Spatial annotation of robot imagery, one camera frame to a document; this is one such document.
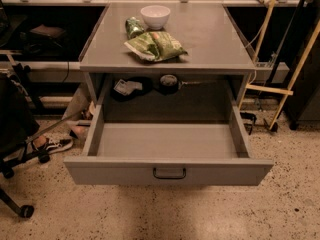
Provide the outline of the green jalapeno chip bag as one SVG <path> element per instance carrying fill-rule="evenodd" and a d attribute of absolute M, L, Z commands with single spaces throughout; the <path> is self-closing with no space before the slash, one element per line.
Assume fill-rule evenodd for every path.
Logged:
<path fill-rule="evenodd" d="M 187 55 L 180 42 L 165 31 L 145 32 L 126 41 L 124 45 L 140 59 L 149 62 L 160 62 Z"/>

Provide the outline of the grey open drawer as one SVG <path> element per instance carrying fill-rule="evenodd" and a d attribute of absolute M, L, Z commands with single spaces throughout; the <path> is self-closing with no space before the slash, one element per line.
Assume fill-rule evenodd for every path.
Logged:
<path fill-rule="evenodd" d="M 273 162 L 251 156 L 229 84 L 191 85 L 173 95 L 152 91 L 127 102 L 100 94 L 83 151 L 64 163 L 85 185 L 257 185 Z M 154 168 L 185 168 L 159 180 Z"/>

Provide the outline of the grey cabinet counter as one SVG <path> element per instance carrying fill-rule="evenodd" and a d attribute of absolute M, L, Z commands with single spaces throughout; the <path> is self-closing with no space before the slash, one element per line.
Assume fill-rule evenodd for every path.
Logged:
<path fill-rule="evenodd" d="M 80 62 L 89 73 L 194 73 L 241 75 L 247 81 L 254 65 L 220 4 L 168 2 L 171 10 L 165 30 L 187 51 L 166 62 L 146 63 L 125 47 L 125 21 L 139 17 L 147 4 L 118 1 L 109 4 Z"/>

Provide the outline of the black round tape roll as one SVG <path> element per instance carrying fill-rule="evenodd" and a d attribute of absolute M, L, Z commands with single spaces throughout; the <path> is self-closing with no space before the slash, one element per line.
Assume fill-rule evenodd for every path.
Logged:
<path fill-rule="evenodd" d="M 179 80 L 175 75 L 163 75 L 159 79 L 159 91 L 164 94 L 174 94 L 179 90 Z"/>

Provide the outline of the black pouch with card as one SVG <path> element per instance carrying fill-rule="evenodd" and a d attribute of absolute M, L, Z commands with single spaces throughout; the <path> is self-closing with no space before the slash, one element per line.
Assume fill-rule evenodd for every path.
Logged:
<path fill-rule="evenodd" d="M 153 89 L 152 80 L 148 77 L 132 77 L 127 80 L 120 79 L 111 88 L 111 97 L 124 102 L 143 96 Z"/>

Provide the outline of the green soda can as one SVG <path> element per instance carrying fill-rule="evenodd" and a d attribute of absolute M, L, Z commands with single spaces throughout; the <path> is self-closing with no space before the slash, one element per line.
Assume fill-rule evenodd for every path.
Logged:
<path fill-rule="evenodd" d="M 128 39 L 133 39 L 145 32 L 140 21 L 135 17 L 130 17 L 125 22 L 125 29 Z"/>

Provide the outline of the white bowl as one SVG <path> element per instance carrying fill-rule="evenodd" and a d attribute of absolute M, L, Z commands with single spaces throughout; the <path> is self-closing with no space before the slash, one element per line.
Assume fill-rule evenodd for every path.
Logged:
<path fill-rule="evenodd" d="M 140 10 L 144 23 L 152 30 L 160 30 L 167 23 L 171 10 L 166 6 L 150 5 Z"/>

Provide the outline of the black and white sneaker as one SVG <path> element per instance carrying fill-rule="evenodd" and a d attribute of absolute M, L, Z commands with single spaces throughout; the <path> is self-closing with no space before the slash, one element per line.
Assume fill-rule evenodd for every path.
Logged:
<path fill-rule="evenodd" d="M 45 136 L 40 136 L 32 141 L 32 148 L 34 151 L 46 151 L 48 154 L 66 151 L 72 146 L 72 139 L 54 140 Z"/>

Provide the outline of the black office chair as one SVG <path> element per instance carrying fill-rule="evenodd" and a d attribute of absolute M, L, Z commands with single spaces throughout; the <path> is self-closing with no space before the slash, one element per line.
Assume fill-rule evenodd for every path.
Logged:
<path fill-rule="evenodd" d="M 27 137 L 33 136 L 39 130 L 24 95 L 18 90 L 13 82 L 3 73 L 0 75 L 0 149 L 1 149 L 1 173 L 5 178 L 13 176 L 12 165 L 4 162 L 5 154 L 15 151 L 18 145 L 26 141 Z M 47 139 L 41 135 L 32 141 L 36 154 L 49 158 L 49 151 L 45 144 Z M 1 188 L 1 199 L 17 215 L 30 218 L 34 212 L 33 206 L 24 205 L 19 207 Z"/>

